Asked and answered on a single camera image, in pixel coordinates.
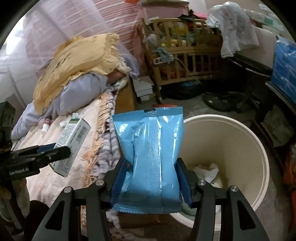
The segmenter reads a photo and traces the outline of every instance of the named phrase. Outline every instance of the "mosquito net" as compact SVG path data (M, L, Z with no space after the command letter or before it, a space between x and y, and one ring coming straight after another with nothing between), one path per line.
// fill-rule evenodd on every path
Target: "mosquito net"
M74 36L115 32L119 52L133 52L137 7L124 0L40 0L14 27L0 50L0 102L16 108L15 121L32 102L38 71Z

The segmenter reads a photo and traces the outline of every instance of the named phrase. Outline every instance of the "beige bucket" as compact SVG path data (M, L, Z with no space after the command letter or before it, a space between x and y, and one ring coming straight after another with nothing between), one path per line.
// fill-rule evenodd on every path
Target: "beige bucket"
M224 188L236 185L254 210L261 204L269 182L267 155L260 140L240 122L221 115L198 115L184 120L179 157L188 169L199 164L217 164ZM182 212L171 216L193 227L194 217ZM215 231L220 228L218 213Z

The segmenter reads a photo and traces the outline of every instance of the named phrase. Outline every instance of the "cardboard box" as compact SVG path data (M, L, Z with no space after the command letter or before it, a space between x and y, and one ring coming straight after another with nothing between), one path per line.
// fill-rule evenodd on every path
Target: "cardboard box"
M68 146L71 149L71 156L67 159L50 163L49 166L54 172L63 177L68 176L78 151L90 129L91 126L84 119L70 120L54 148Z
M151 89L153 85L154 84L149 76L133 79L133 86L135 88L135 92Z
M151 88L151 89L147 89L147 90L138 91L138 92L136 92L136 95L137 95L137 97L142 97L145 95L150 95L152 93L153 93L153 90Z
M155 93L149 94L149 95L144 95L140 97L140 102L145 103L148 100L151 100L155 97Z

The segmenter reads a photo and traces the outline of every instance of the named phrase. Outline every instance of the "wooden crib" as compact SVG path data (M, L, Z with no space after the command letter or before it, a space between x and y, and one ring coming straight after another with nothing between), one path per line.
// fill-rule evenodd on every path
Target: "wooden crib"
M216 78L222 46L218 28L208 27L200 19L193 22L179 18L155 19L147 24L141 19L138 31L160 101L162 85ZM159 63L160 55L155 52L159 47L173 55L170 64Z

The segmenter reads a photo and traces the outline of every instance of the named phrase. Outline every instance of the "blue gripper pad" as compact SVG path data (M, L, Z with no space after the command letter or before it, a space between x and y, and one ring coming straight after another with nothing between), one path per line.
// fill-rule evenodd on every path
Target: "blue gripper pad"
M192 208L193 203L199 202L201 199L201 194L197 192L195 187L198 177L194 171L190 171L186 168L182 158L177 159L175 170L183 199L185 203Z
M37 153L41 153L41 152L44 152L44 151L52 150L52 149L54 149L55 144L56 143L39 146L38 149L37 149Z
M119 159L113 171L117 171L117 170L118 170L118 173L111 187L111 197L110 197L111 207L113 207L115 203L118 201L124 179L126 178L127 162L125 158Z

